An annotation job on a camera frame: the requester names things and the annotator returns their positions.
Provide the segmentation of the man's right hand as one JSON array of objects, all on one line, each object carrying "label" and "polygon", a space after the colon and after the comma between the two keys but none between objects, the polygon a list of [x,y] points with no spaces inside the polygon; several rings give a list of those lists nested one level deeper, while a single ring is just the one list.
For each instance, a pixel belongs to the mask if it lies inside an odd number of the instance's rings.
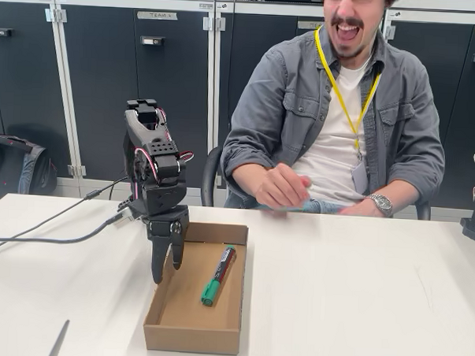
[{"label": "man's right hand", "polygon": [[310,197],[310,184],[308,176],[301,176],[291,167],[281,163],[274,168],[263,170],[253,195],[258,203],[271,209],[301,207]]}]

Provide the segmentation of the man's left hand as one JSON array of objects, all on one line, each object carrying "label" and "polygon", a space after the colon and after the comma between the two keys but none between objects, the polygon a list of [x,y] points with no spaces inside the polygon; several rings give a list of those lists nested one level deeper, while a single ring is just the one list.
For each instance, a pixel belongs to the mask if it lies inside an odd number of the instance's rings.
[{"label": "man's left hand", "polygon": [[360,201],[359,203],[343,208],[340,211],[341,215],[349,216],[373,216],[374,212],[377,209],[375,208],[374,202],[372,199],[366,198]]}]

